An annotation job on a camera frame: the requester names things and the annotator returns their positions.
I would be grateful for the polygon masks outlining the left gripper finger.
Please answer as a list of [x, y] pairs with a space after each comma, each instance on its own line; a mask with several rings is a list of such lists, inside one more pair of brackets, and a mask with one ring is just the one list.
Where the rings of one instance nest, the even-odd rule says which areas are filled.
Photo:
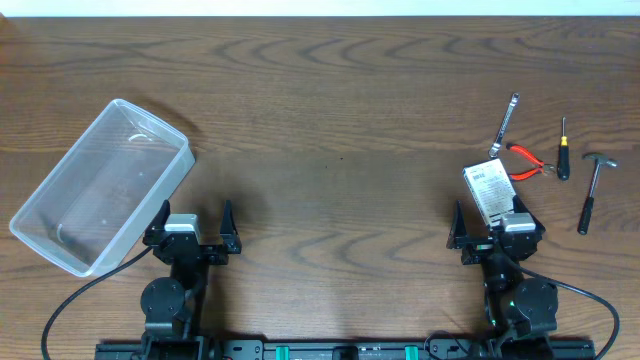
[[170, 202], [164, 200], [144, 232], [144, 244], [160, 244], [166, 238], [165, 224], [171, 214]]
[[225, 246], [238, 246], [239, 233], [237, 231], [232, 212], [232, 202], [226, 200], [223, 209], [223, 217], [219, 230], [219, 235]]

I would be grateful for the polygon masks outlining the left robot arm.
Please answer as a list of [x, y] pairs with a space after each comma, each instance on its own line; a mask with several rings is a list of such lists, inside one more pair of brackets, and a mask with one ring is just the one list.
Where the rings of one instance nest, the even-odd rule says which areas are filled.
[[144, 232], [143, 244], [170, 267], [170, 275], [151, 281], [140, 305], [145, 314], [142, 359], [220, 359], [219, 347], [200, 333], [209, 269], [223, 266], [242, 251], [232, 203], [224, 204], [221, 242], [200, 243], [197, 216], [173, 214], [164, 201]]

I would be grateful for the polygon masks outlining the clear plastic container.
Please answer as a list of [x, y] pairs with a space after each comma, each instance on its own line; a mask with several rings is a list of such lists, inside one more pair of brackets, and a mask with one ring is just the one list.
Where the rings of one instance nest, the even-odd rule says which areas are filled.
[[189, 140], [112, 100], [18, 210], [10, 231], [76, 277], [115, 269], [195, 163]]

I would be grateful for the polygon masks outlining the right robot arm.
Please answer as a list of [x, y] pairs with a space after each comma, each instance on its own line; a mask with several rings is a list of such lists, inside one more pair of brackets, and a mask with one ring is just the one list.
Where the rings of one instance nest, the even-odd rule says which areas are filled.
[[557, 329], [557, 287], [525, 276], [520, 262], [537, 251], [546, 228], [519, 197], [486, 236], [474, 237], [457, 202], [446, 247], [461, 252], [461, 263], [479, 265], [485, 314], [492, 335], [470, 346], [473, 359], [553, 359], [549, 333]]

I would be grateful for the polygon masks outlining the white blue cardboard box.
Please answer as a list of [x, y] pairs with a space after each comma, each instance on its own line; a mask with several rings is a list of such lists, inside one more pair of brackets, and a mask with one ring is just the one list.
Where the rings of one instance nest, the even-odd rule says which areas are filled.
[[467, 166], [462, 175], [486, 226], [496, 226], [514, 212], [516, 192], [500, 159]]

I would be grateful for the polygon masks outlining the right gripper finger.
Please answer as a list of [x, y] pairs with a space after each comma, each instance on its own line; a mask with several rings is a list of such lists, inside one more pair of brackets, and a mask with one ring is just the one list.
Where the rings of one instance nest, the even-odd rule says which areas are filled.
[[518, 195], [515, 195], [513, 197], [513, 210], [514, 210], [514, 213], [524, 213], [524, 212], [530, 213], [536, 223], [535, 232], [539, 232], [539, 233], [545, 232], [544, 225], [529, 211], [529, 209], [526, 207], [526, 205]]
[[455, 203], [455, 210], [452, 220], [451, 229], [449, 231], [446, 248], [447, 249], [461, 249], [468, 243], [468, 233], [464, 223], [463, 213], [461, 209], [461, 202], [459, 200]]

